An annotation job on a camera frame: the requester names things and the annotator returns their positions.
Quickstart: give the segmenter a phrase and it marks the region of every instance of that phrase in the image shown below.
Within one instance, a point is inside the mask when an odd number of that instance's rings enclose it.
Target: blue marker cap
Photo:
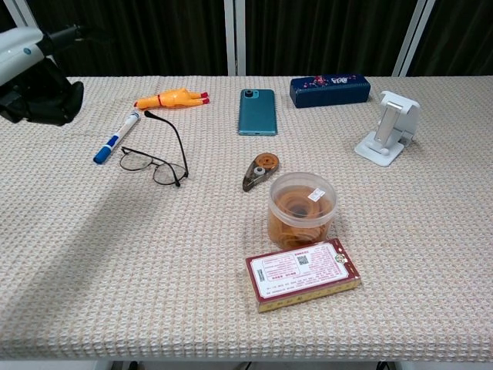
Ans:
[[[111,149],[108,148],[107,146],[104,146],[103,148],[101,148],[101,150],[96,154],[96,156],[94,157],[94,161],[97,163],[97,164],[102,164],[108,157],[109,157],[109,154],[111,154]]]

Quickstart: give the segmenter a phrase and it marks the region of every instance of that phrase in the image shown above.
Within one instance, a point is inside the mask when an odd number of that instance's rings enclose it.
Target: plastic jar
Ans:
[[[334,188],[313,173],[293,172],[270,187],[269,237],[282,249],[324,241],[337,210]]]

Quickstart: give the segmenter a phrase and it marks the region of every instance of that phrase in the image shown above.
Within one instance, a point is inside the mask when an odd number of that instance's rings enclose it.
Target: rubber chicken toy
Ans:
[[[141,98],[133,106],[139,109],[156,108],[157,106],[201,106],[209,103],[207,92],[190,92],[187,89],[166,90],[159,95]]]

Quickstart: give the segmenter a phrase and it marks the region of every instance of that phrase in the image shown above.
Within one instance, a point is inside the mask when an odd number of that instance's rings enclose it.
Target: smartphone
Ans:
[[[244,89],[240,96],[240,135],[276,135],[276,104],[270,89]]]

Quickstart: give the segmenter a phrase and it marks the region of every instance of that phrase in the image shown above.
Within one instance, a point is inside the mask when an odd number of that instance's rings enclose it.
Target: beige textured tablecloth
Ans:
[[[367,103],[296,109],[287,77],[84,78],[64,127],[0,122],[0,358],[493,360],[493,77],[369,78]],[[183,140],[190,178],[92,158],[136,98],[185,86],[211,104],[157,109]],[[236,134],[240,90],[276,93],[279,135]],[[354,146],[378,93],[417,100],[411,146],[388,168]],[[181,161],[173,131],[144,118],[124,145]],[[253,158],[277,178],[314,172],[338,192],[330,231],[359,288],[258,314],[245,257],[267,236],[273,179],[244,193]]]

